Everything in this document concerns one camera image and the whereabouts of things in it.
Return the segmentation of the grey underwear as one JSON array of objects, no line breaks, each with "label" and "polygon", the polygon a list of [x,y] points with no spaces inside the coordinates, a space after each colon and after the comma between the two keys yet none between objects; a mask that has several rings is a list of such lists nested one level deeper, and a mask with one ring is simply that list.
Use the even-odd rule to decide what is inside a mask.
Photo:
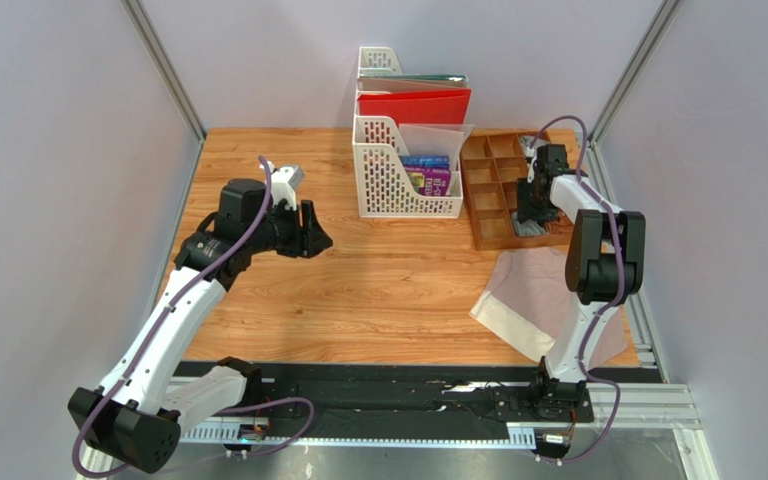
[{"label": "grey underwear", "polygon": [[547,234],[547,230],[534,220],[527,219],[524,222],[520,222],[516,212],[511,214],[511,221],[513,231],[517,237],[533,237]]}]

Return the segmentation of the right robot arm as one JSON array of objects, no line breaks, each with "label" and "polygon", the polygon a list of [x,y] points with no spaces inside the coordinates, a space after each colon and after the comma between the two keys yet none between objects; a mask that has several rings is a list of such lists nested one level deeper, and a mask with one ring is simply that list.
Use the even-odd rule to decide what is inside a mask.
[{"label": "right robot arm", "polygon": [[572,310],[542,359],[550,381],[579,384],[608,320],[643,283],[646,219],[600,194],[557,144],[525,149],[529,170],[516,182],[517,220],[573,223],[564,279]]}]

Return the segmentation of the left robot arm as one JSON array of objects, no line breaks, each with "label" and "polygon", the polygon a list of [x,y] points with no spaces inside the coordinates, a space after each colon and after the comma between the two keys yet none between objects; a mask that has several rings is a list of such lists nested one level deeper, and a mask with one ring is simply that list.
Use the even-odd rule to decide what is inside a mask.
[{"label": "left robot arm", "polygon": [[79,475],[96,477],[83,464],[84,450],[110,457],[118,471],[156,473],[181,437],[213,416],[249,414],[253,429],[265,430],[275,403],[265,398],[261,369],[252,363],[227,357],[170,388],[195,334],[254,256],[311,259],[333,244],[314,204],[297,196],[301,167],[268,160],[260,166],[263,180],[228,181],[218,208],[181,243],[166,287],[126,353],[98,386],[72,394],[68,410],[78,434],[71,460]]}]

